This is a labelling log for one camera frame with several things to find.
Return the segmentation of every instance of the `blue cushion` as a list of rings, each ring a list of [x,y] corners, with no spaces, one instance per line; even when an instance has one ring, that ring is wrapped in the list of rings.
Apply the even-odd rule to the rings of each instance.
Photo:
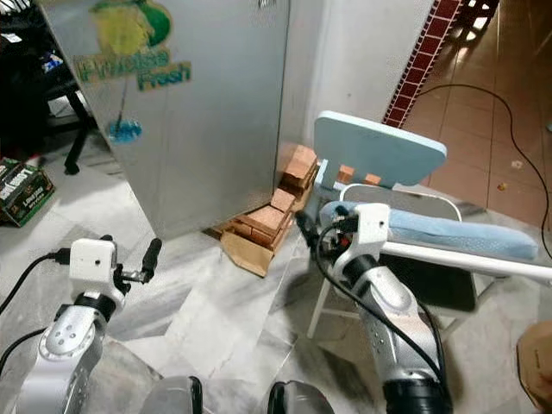
[[[321,224],[326,227],[331,223],[336,216],[337,205],[351,211],[357,204],[343,201],[327,203],[320,210]],[[472,254],[523,260],[533,260],[538,253],[538,245],[525,233],[491,224],[463,223],[391,210],[389,227],[390,240],[394,242],[420,242]]]

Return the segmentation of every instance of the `marble floor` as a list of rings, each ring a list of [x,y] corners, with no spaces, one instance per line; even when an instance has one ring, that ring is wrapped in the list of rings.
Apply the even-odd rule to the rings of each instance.
[[[0,298],[40,254],[83,236],[112,234],[119,261],[138,267],[154,233],[124,179],[82,166],[68,177],[63,160],[47,164],[58,189],[22,229],[0,228]],[[538,230],[472,204],[469,221]],[[547,262],[542,255],[541,262]],[[46,326],[68,297],[66,267],[44,263],[0,316],[0,349]],[[135,285],[109,325],[103,359],[92,375],[85,412],[136,413],[161,376],[196,375],[205,412],[266,412],[277,380],[320,388],[336,413],[383,413],[385,403],[359,322],[323,316],[314,339],[305,332],[322,278],[297,227],[264,278],[236,267],[218,241],[194,233],[166,241],[155,278]],[[333,292],[333,305],[350,307]],[[510,279],[445,343],[457,413],[535,412],[516,374],[515,345],[528,325],[552,317],[552,290]],[[0,413],[10,413],[36,341],[21,345],[0,379]]]

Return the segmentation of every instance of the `white wall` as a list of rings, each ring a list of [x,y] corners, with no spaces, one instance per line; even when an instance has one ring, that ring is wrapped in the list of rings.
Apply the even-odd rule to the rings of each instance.
[[[311,83],[301,86],[310,96],[301,134],[309,146],[322,110],[383,120],[433,4],[433,0],[315,1],[323,3],[323,18]],[[307,11],[302,22],[308,26]],[[291,26],[290,39],[294,29]],[[287,67],[285,73],[296,69],[301,68]]]

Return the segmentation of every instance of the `chair leg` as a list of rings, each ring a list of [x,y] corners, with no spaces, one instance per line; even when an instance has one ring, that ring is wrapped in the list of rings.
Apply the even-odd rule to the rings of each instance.
[[[322,314],[322,309],[326,302],[326,298],[328,297],[330,287],[331,284],[329,283],[329,281],[324,279],[324,282],[322,283],[322,289],[320,289],[320,294],[318,295],[317,305],[314,307],[314,311],[312,312],[309,330],[307,330],[307,338],[309,339],[312,339],[315,331],[317,330],[318,320],[320,319],[320,315]]]
[[[80,102],[80,99],[78,99],[76,92],[68,93],[67,99],[69,100],[69,104],[77,114],[78,119],[82,123],[82,127],[78,131],[77,138],[75,138],[75,141],[73,142],[71,149],[69,150],[69,154],[67,155],[65,162],[66,174],[75,175],[78,174],[78,171],[80,171],[78,169],[77,161],[80,153],[83,150],[83,147],[85,146],[86,136],[88,135],[88,131],[90,130],[90,120],[88,114],[86,113],[86,109],[84,105]]]

